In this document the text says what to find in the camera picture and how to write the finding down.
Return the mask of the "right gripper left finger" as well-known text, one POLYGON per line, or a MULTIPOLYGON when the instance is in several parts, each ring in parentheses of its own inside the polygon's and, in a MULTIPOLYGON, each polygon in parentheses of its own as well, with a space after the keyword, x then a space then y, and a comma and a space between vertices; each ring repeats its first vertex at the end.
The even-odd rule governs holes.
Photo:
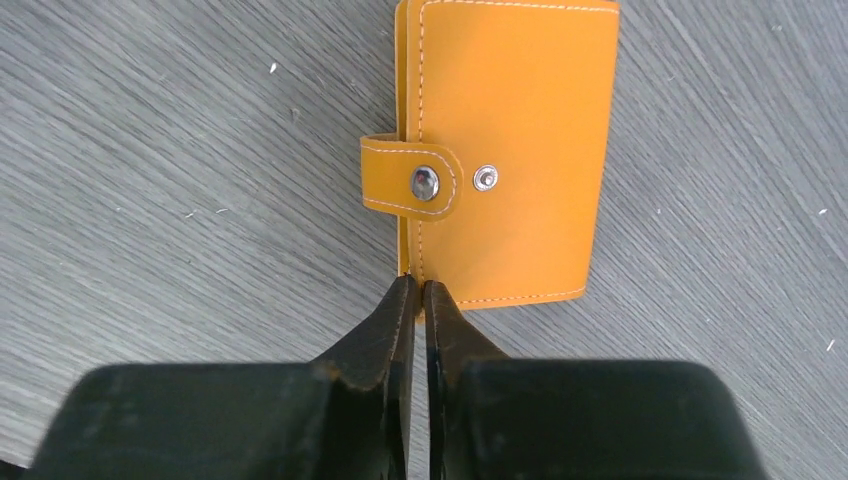
POLYGON ((402 479, 419 286, 315 359, 121 364, 61 405, 28 479, 402 479))

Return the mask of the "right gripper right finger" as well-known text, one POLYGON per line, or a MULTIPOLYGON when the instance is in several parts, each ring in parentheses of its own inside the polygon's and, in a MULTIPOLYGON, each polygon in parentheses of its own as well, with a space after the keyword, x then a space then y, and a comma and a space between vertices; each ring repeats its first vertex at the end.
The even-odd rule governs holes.
POLYGON ((677 360, 512 358, 423 288, 434 479, 763 479, 730 390, 677 360))

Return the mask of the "orange leather card holder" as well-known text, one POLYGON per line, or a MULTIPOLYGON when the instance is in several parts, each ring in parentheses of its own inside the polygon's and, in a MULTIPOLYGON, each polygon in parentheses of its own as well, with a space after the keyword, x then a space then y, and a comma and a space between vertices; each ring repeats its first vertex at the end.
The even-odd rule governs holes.
POLYGON ((617 58, 616 1, 402 1, 397 127, 361 139, 397 262, 463 310, 587 285, 617 58))

